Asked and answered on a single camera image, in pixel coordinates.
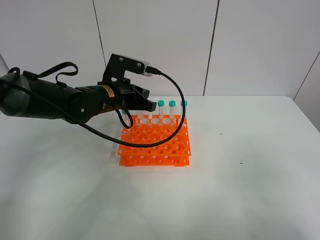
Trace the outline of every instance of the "black cable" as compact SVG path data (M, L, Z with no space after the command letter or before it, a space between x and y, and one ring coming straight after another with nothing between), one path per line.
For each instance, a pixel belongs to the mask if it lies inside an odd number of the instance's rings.
M121 116L121 113L120 113L119 109L118 109L115 105L111 104L111 107L113 108L113 110L115 110L116 114L117 114L118 117L119 117L119 120L120 120L121 124L122 124L126 129L130 129L130 128L134 125L134 120L133 120L131 114L128 112L127 109L126 109L126 110L123 109L123 110L124 110L124 112L127 114L128 118L129 118L129 120L130 120L130 125L127 125L127 124L125 123L123 117Z
M128 111L128 109L124 105L122 105L122 110L126 113L126 115L129 118L130 126L129 126L128 129L130 129L130 128L132 128L134 126L134 119L132 118L130 112Z
M16 71L16 75L18 76L18 70L17 69L14 69L12 72ZM50 105L52 108L56 109L59 113L63 114L67 119L71 120L73 123L87 129L89 132L103 138L103 139L106 139L106 140L109 140L111 142L114 142L116 144L121 144L121 145L125 145L125 146L128 146L128 147L134 147L134 148L151 148L151 147L155 147L155 146L159 146L161 144L164 144L168 141L170 141L175 135L177 135L177 133L180 131L180 129L182 128L183 124L184 124L184 120L185 120L185 116L186 116L186 103L185 103L185 97L184 97L184 94L182 93L180 87L178 86L178 84L171 78L169 77L168 75L166 75L165 73L162 73L161 71L159 71L158 69L156 68L153 68L153 67L147 67L146 68L146 71L148 73L152 73L152 74L155 74L155 75L162 75L164 76L165 78L167 78L171 83L173 83L173 85L176 87L176 89L178 90L180 96L181 96L181 100L182 100L182 116L181 116L181 121L180 121L180 124L178 125L177 129L170 135L168 136L166 139L163 139L161 141L158 141L158 142L154 142L154 143L149 143L149 144L137 144L137 143L131 143L131 142L126 142L126 141L122 141L122 140L119 140L119 139L116 139L116 138L113 138L111 136L108 136L108 135L105 135L103 134L102 132L88 126L87 124L84 124L84 123L81 123L79 122L75 117L73 117L72 115L66 113L62 108L58 107L57 105L55 105L54 103L52 103L51 101L47 100L46 98L42 97L41 95L33 92L33 91L30 91L24 87L21 87L21 86L18 86L18 85L15 85L11 82L8 82L2 78L0 78L0 83L2 83L2 87L3 87L3 84L7 84L10 88L14 88L14 89L18 89L32 97L35 97L45 103L47 103L48 105Z

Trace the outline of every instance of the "orange test tube rack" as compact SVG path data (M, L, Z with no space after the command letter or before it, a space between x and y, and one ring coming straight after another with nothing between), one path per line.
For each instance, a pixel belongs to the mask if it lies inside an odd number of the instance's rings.
M177 129L181 119L180 115L175 115L174 119L164 115L162 121L158 115L153 115L152 119L148 119L147 115L142 120L137 119L136 115L132 118L135 124L130 129L123 128L121 140L135 144L151 144L167 138ZM184 119L181 130L170 141L147 148L120 145L118 155L121 155L120 165L126 167L188 166L191 149L187 117Z

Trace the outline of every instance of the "yellow label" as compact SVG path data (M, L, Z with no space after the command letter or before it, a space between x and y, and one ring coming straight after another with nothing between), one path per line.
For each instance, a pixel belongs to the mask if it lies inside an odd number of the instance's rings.
M115 97L115 93L114 91L111 89L111 87L107 86L107 85L100 85L101 87L103 87L106 92L108 93L109 95L109 98L114 98Z

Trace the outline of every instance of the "centrifuge tube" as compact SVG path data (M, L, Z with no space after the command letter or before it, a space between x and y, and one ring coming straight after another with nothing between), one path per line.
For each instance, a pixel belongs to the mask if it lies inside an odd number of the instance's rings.
M185 100L184 103L185 103L185 115L187 116L187 106L188 106L188 102ZM182 117L182 112L183 112L182 101L180 102L180 105L181 105L181 113L180 113L180 116Z
M159 110L159 125L162 126L162 119L164 119L164 111L165 111L165 101L160 100L158 101L158 110Z
M148 112L148 125L149 126L152 126L152 111L149 111Z
M140 127L141 126L141 120L144 118L145 115L145 111L143 110L138 110L136 111L136 115L137 115L137 125Z
M175 118L175 106L176 106L176 101L171 100L169 102L171 120Z
M187 116L187 106L188 106L188 102L185 100L185 115ZM182 107L182 101L180 102L181 105L181 113L180 113L180 118L179 118L179 124L181 122L181 118L182 118L182 112L183 112L183 107Z

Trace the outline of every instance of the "white table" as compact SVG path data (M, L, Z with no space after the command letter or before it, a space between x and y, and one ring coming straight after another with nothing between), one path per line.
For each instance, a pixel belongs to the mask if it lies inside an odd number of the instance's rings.
M1 115L0 239L319 240L320 133L295 103L187 100L188 167L121 167L78 126Z

